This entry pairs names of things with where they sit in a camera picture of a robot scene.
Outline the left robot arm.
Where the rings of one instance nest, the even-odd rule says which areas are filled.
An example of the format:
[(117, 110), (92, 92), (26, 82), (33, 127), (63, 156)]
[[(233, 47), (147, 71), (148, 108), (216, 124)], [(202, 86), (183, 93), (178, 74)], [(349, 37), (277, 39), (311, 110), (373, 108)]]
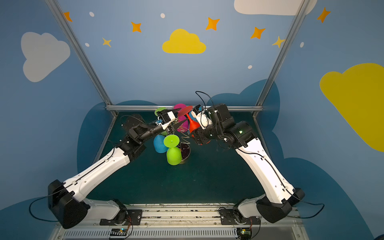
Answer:
[(122, 127), (126, 135), (108, 154), (81, 173), (64, 182), (55, 180), (48, 186), (48, 207), (64, 229), (82, 221), (116, 221), (128, 223), (127, 208), (119, 201), (87, 200), (87, 195), (105, 179), (137, 159), (144, 143), (162, 132), (176, 131), (182, 124), (176, 110), (158, 112), (158, 119), (145, 123), (140, 115), (127, 115)]

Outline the left aluminium frame post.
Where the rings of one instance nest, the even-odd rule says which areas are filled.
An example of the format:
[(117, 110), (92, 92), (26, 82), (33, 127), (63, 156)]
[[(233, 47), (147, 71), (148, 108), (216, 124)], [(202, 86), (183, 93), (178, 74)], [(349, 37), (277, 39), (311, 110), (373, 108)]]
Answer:
[(53, 0), (47, 0), (45, 1), (47, 6), (49, 7), (51, 13), (53, 14), (54, 18), (58, 22), (60, 28), (62, 29), (64, 35), (67, 37), (69, 43), (73, 47), (76, 55), (78, 56), (80, 62), (82, 63), (84, 69), (86, 70), (87, 74), (89, 75), (91, 81), (93, 82), (94, 86), (96, 87), (98, 93), (100, 94), (101, 98), (103, 99), (104, 103), (106, 105), (112, 105), (112, 101), (110, 97), (107, 94), (106, 89), (104, 88), (100, 78), (98, 77), (95, 69), (93, 68), (91, 62), (89, 61), (85, 51), (82, 48), (82, 45), (80, 44), (78, 38), (76, 37), (70, 22), (66, 19), (64, 12), (62, 11), (62, 8), (58, 1)]

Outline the red wine glass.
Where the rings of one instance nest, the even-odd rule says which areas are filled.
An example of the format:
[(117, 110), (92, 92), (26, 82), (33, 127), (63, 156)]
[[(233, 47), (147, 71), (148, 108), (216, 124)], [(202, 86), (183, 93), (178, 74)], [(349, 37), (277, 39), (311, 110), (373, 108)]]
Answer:
[(178, 111), (178, 117), (180, 116), (187, 116), (189, 120), (189, 132), (192, 133), (193, 131), (197, 130), (200, 128), (200, 124), (196, 121), (194, 121), (190, 116), (189, 113), (193, 110), (193, 106), (187, 106), (181, 110)]

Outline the pink wine glass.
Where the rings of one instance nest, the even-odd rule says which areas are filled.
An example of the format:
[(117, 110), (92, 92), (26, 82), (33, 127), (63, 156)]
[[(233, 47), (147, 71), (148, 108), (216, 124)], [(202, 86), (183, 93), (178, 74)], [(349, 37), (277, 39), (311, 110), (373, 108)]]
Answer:
[[(176, 104), (174, 106), (174, 109), (178, 109), (178, 108), (183, 109), (183, 108), (186, 108), (186, 107), (187, 106), (185, 104)], [(185, 132), (187, 132), (189, 130), (189, 122), (188, 122), (187, 117), (186, 116), (178, 117), (178, 121), (179, 122), (182, 122), (184, 120), (185, 120), (185, 122), (177, 129), (178, 132), (185, 133)]]

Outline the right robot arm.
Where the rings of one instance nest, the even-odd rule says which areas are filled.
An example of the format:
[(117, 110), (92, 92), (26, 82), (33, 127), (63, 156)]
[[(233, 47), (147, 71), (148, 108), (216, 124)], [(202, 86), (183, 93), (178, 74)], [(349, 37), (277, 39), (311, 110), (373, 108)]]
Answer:
[(262, 217), (276, 223), (287, 217), (305, 196), (300, 188), (294, 188), (276, 168), (261, 140), (246, 121), (235, 122), (225, 104), (208, 109), (193, 107), (186, 116), (190, 119), (190, 136), (198, 145), (218, 140), (234, 149), (250, 167), (264, 189), (264, 194), (237, 203), (234, 218), (243, 224), (252, 217)]

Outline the front left blue wine glass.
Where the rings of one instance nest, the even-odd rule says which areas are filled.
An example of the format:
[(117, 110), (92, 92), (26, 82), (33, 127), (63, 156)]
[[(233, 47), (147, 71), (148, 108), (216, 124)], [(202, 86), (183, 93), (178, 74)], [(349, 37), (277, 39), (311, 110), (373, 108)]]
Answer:
[(168, 151), (169, 148), (165, 146), (164, 139), (165, 139), (165, 136), (163, 135), (157, 135), (154, 138), (153, 144), (154, 144), (155, 151), (157, 153), (163, 154)]

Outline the left circuit board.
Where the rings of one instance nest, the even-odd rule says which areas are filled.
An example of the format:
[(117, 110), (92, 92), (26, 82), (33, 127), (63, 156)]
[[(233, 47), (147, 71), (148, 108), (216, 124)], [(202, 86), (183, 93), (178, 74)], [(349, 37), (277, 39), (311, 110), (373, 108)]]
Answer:
[(124, 240), (128, 237), (130, 230), (127, 228), (113, 228), (110, 230), (110, 240)]

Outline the circuit board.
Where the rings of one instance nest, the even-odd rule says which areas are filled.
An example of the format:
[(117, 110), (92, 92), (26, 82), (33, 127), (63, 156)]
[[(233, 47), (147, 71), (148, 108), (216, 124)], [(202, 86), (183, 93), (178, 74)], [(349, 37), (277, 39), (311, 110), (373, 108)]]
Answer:
[(110, 230), (110, 240), (124, 240), (128, 237), (130, 230), (127, 228), (113, 228)]
[(252, 230), (250, 229), (237, 229), (237, 240), (250, 240), (252, 238)]

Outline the green wine glass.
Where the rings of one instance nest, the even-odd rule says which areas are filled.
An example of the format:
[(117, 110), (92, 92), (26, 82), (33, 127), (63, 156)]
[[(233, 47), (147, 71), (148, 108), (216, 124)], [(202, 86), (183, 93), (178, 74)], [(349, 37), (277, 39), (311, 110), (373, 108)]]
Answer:
[(176, 166), (182, 161), (182, 153), (178, 148), (180, 138), (177, 135), (168, 135), (164, 139), (164, 145), (168, 148), (167, 150), (167, 161), (170, 165)]
[(159, 116), (165, 114), (167, 111), (168, 111), (168, 109), (165, 108), (165, 107), (157, 108), (157, 109), (155, 110), (155, 116), (156, 116), (156, 117), (159, 117)]

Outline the right aluminium frame post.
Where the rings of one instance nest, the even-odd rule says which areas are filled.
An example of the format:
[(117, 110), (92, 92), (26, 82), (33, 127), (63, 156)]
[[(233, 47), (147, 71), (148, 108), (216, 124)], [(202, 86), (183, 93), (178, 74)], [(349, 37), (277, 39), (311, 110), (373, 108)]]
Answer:
[(293, 41), (304, 21), (304, 18), (306, 16), (306, 10), (310, 5), (309, 0), (302, 1), (299, 9), (293, 19), (293, 22), (288, 30), (288, 33), (286, 35), (286, 40), (283, 42), (283, 46), (280, 47), (278, 56), (276, 58), (276, 61), (273, 65), (273, 68), (264, 84), (264, 87), (258, 97), (255, 110), (256, 112), (261, 112), (263, 110), (264, 102), (268, 96), (268, 93), (270, 92), (270, 89), (272, 88), (272, 85), (278, 76), (278, 73), (284, 63), (284, 60), (290, 50), (291, 45), (293, 44)]

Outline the aluminium front rail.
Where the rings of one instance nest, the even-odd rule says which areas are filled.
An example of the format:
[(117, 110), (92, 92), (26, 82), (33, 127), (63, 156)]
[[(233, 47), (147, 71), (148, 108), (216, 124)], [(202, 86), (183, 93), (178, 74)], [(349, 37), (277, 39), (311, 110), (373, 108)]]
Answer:
[(237, 229), (252, 230), (251, 240), (309, 239), (296, 208), (291, 217), (274, 224), (261, 218), (258, 225), (222, 225), (219, 208), (233, 209), (233, 204), (135, 204), (127, 210), (143, 210), (139, 226), (100, 226), (100, 221), (83, 221), (65, 230), (56, 225), (51, 240), (109, 240), (113, 228), (130, 230), (124, 240), (236, 240)]

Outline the aluminium frame post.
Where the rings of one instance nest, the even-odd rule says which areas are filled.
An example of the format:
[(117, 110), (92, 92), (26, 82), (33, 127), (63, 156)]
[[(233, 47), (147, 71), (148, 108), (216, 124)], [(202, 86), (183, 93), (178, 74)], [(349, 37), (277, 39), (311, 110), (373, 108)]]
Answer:
[(89, 75), (91, 81), (93, 82), (94, 86), (96, 87), (98, 93), (100, 94), (101, 98), (103, 99), (104, 103), (106, 105), (112, 105), (112, 101), (110, 97), (107, 94), (106, 89), (104, 88), (100, 78), (98, 77), (95, 69), (93, 68), (91, 62), (89, 61), (85, 51), (82, 48), (82, 45), (80, 44), (78, 38), (76, 37), (70, 22), (66, 19), (64, 12), (62, 11), (62, 8), (58, 1), (53, 0), (47, 0), (45, 1), (47, 6), (49, 7), (51, 13), (53, 14), (54, 18), (58, 22), (60, 28), (62, 29), (64, 35), (67, 37), (69, 43), (73, 47), (76, 55), (78, 56), (80, 62), (82, 63), (84, 69), (86, 70), (87, 74)]
[(306, 16), (306, 10), (310, 5), (309, 0), (302, 1), (299, 9), (293, 19), (293, 22), (288, 30), (288, 33), (286, 35), (286, 40), (283, 42), (283, 46), (280, 47), (278, 56), (276, 58), (276, 61), (273, 65), (273, 68), (264, 84), (264, 87), (258, 97), (255, 110), (256, 112), (261, 112), (263, 110), (264, 102), (268, 96), (268, 93), (270, 92), (270, 89), (272, 88), (272, 85), (278, 76), (278, 73), (284, 63), (284, 60), (290, 50), (291, 45), (293, 44), (293, 41), (304, 21), (304, 18)]

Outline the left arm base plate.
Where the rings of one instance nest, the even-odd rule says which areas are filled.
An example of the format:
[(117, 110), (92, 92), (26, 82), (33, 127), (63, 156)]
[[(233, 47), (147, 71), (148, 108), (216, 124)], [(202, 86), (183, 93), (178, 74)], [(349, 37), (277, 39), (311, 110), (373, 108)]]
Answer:
[(139, 226), (143, 210), (120, 210), (111, 220), (101, 219), (100, 226)]

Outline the front green wine glass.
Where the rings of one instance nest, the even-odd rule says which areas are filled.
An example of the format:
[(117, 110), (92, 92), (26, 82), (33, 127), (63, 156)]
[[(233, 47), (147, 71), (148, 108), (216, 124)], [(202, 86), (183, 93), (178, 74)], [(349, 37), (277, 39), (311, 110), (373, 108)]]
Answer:
[(182, 161), (182, 153), (178, 148), (180, 138), (177, 135), (168, 135), (164, 139), (164, 145), (168, 148), (167, 150), (167, 161), (170, 165), (176, 166)]

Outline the right circuit board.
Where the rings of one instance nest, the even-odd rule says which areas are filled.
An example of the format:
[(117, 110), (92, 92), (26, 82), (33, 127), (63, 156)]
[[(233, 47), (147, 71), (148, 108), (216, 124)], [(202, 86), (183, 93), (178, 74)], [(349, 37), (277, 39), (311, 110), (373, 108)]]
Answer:
[(250, 240), (252, 238), (252, 230), (250, 229), (237, 229), (237, 240)]

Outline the back green wine glass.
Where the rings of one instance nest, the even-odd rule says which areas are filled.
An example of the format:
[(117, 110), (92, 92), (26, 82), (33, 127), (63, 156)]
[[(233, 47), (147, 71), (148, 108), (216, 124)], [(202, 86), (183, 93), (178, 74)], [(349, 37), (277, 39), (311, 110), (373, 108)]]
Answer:
[(156, 117), (159, 117), (159, 116), (165, 114), (167, 111), (168, 111), (168, 109), (165, 108), (165, 107), (157, 108), (157, 109), (155, 110), (155, 116), (156, 116)]

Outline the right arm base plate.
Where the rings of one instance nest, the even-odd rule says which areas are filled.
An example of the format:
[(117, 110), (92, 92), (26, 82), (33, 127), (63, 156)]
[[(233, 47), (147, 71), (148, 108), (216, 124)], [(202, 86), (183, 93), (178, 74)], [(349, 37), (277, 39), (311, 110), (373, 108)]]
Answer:
[(233, 209), (219, 208), (220, 221), (222, 225), (258, 225), (261, 223), (259, 216), (244, 218)]

